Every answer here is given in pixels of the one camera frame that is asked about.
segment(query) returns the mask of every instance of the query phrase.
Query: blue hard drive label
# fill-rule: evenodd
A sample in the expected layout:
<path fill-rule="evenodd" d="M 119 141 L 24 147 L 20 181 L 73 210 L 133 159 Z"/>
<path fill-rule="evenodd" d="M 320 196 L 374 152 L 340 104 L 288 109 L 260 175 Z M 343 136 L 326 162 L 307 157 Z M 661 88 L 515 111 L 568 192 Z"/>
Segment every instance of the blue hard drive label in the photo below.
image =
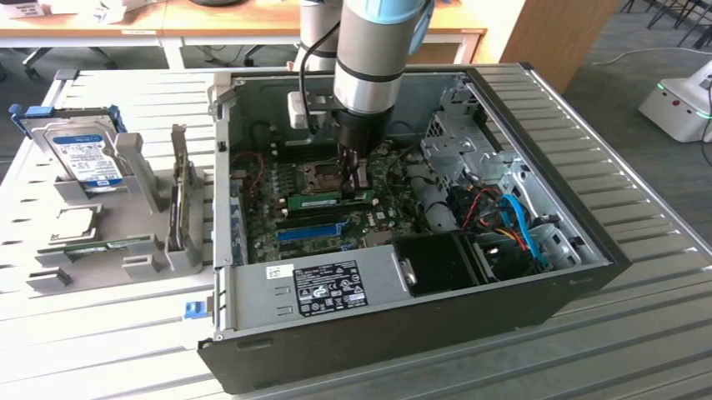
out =
<path fill-rule="evenodd" d="M 79 182 L 95 188 L 121 182 L 116 161 L 104 154 L 105 143 L 100 135 L 61 136 L 52 138 L 52 142 L 63 164 Z"/>

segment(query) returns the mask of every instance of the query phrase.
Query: blue pcie slot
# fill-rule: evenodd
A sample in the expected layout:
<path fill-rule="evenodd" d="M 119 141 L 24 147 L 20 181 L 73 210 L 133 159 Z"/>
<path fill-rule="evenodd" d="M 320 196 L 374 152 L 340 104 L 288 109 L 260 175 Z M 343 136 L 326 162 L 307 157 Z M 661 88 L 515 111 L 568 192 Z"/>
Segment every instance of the blue pcie slot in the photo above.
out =
<path fill-rule="evenodd" d="M 323 238 L 328 236 L 342 236 L 342 230 L 348 220 L 334 225 L 324 225 L 320 227 L 302 227 L 290 229 L 288 231 L 276 233 L 276 241 L 286 242 L 288 240 L 303 240 L 311 238 Z"/>

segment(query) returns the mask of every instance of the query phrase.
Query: motherboard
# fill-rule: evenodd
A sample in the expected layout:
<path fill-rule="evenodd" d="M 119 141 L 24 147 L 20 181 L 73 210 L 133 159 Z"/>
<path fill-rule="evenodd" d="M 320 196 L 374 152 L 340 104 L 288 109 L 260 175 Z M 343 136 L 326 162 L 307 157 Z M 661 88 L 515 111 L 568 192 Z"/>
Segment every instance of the motherboard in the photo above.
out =
<path fill-rule="evenodd" d="M 381 246 L 427 230 L 409 178 L 401 176 L 403 150 L 391 141 L 368 157 L 370 188 L 347 199 L 336 159 L 298 153 L 291 149 L 292 156 L 284 156 L 276 149 L 232 156 L 250 263 Z"/>

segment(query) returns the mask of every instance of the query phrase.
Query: psu label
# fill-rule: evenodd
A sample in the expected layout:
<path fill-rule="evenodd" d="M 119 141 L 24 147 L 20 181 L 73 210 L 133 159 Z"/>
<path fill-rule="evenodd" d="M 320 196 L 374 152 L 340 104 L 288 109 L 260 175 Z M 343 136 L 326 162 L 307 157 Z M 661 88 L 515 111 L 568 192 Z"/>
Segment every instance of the psu label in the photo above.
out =
<path fill-rule="evenodd" d="M 294 285 L 304 317 L 368 305 L 355 260 L 295 269 Z"/>

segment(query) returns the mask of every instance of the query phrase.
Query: metal table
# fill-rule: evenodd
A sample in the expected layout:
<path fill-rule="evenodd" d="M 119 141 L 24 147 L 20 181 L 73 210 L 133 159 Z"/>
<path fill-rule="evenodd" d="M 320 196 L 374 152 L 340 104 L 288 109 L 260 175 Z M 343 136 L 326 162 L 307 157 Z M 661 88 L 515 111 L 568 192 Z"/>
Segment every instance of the metal table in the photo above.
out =
<path fill-rule="evenodd" d="M 709 246 L 538 75 L 514 64 L 478 70 L 634 266 L 539 327 L 240 398 L 657 399 L 712 393 Z M 52 85 L 47 102 L 81 107 L 112 100 L 129 129 L 148 138 L 153 169 L 169 167 L 163 127 L 187 123 L 191 159 L 210 167 L 210 72 L 81 72 L 77 80 Z M 12 221 L 31 219 L 37 205 L 56 201 L 35 182 L 48 173 L 25 141 L 0 193 L 4 254 L 31 234 Z M 32 198 L 39 200 L 22 202 Z M 210 220 L 204 225 L 211 230 Z M 0 269 L 2 398 L 228 397 L 184 347 L 201 327 L 180 321 L 184 302 L 210 293 L 210 270 L 51 297 L 33 297 L 21 282 L 21 267 Z"/>

